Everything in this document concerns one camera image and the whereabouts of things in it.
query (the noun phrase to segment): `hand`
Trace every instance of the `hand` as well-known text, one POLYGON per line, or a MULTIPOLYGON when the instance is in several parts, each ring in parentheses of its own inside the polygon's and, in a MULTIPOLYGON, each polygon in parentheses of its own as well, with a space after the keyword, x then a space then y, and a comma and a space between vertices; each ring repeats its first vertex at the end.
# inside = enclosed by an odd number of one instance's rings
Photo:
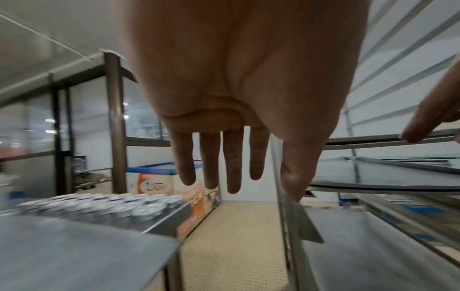
POLYGON ((441 123, 460 120, 459 110, 460 62, 457 61, 420 103, 401 139, 410 143, 419 142, 441 123))
POLYGON ((230 193, 241 186, 243 127, 250 175, 264 171, 270 133, 284 141, 282 185, 299 201, 337 125, 364 37, 368 1, 112 0, 127 59, 164 121, 178 174, 219 184, 220 132, 230 193))

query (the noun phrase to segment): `stainless steel countertop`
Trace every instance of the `stainless steel countertop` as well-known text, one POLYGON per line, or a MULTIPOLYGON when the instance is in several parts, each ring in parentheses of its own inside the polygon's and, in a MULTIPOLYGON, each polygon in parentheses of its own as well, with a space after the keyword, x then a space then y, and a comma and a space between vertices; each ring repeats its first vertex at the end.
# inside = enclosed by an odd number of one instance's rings
POLYGON ((178 252, 163 236, 36 216, 0 217, 2 291, 140 291, 178 252))
POLYGON ((460 175, 342 158, 320 161, 310 185, 402 191, 460 191, 460 175))
POLYGON ((460 268, 376 216, 307 209, 324 244, 302 241, 319 290, 457 291, 460 268))

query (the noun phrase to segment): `beige floor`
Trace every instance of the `beige floor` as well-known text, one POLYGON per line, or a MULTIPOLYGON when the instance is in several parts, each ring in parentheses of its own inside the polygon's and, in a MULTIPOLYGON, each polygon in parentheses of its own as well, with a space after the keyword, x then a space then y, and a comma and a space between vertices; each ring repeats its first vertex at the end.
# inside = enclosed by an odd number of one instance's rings
POLYGON ((182 247, 185 290, 286 290, 283 256, 276 203, 222 202, 182 247))

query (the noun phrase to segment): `metal shelving rack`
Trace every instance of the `metal shelving rack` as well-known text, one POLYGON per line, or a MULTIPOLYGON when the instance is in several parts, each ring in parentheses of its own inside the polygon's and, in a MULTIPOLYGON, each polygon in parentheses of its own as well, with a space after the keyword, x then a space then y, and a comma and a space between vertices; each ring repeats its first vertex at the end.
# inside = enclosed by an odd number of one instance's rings
MULTIPOLYGON (((393 138, 331 139, 326 149, 402 144, 393 138)), ((452 138, 453 131, 447 134, 443 131, 435 132, 428 140, 445 142, 452 138)), ((403 200, 460 217, 460 199, 453 197, 460 195, 459 169, 361 157, 322 160, 308 190, 352 193, 364 207, 336 210, 301 207, 304 212, 301 216, 296 203, 280 185, 281 149, 282 141, 272 139, 291 290, 458 290, 460 263, 385 220, 385 215, 460 251, 460 232, 388 199, 401 195, 403 200), (311 233, 318 233, 320 239, 302 236, 306 227, 311 233)))

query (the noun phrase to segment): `tiled floor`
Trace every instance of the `tiled floor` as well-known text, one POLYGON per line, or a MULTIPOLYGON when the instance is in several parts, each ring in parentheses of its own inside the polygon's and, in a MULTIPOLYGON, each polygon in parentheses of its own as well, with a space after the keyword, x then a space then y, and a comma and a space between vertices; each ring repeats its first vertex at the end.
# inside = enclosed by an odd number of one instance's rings
MULTIPOLYGON (((182 247, 186 291, 284 291, 276 203, 222 202, 182 247)), ((160 291, 162 280, 149 291, 160 291)))

